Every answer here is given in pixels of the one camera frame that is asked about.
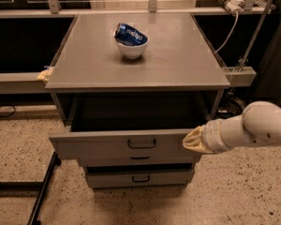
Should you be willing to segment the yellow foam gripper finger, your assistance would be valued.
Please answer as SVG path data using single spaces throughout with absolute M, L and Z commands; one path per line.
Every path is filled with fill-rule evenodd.
M 211 150 L 202 141 L 202 132 L 201 126 L 193 129 L 183 138 L 183 147 L 194 152 L 210 154 Z

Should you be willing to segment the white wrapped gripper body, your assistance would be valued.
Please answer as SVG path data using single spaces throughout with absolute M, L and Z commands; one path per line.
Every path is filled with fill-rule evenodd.
M 240 145 L 243 141 L 241 116 L 209 121 L 204 126 L 202 141 L 214 153 L 226 152 Z

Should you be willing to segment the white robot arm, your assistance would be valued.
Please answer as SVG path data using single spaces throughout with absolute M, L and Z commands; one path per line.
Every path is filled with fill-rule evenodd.
M 183 147 L 218 154 L 236 147 L 281 145 L 281 108 L 271 102 L 247 105 L 240 115 L 215 119 L 198 126 L 183 139 Z

